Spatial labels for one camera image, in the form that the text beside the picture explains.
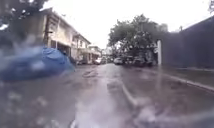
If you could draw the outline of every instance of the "window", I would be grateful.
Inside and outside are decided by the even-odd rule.
[[[80,47],[82,47],[82,45],[83,45],[83,42],[82,42],[82,41],[80,41]]]

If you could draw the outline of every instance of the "rain-covered windshield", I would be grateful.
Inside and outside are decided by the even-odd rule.
[[[214,0],[0,0],[0,128],[214,128]]]

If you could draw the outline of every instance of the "sidewalk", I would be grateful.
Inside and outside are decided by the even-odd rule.
[[[165,77],[181,81],[203,89],[214,91],[214,71],[176,69],[176,68],[154,68],[153,73],[162,73]]]

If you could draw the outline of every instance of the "raindrop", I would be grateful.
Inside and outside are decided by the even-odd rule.
[[[8,99],[20,101],[22,99],[22,96],[18,93],[15,93],[15,92],[9,92],[8,93]]]

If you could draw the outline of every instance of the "asphalt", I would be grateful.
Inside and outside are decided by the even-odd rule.
[[[0,82],[0,128],[214,128],[214,93],[114,64]]]

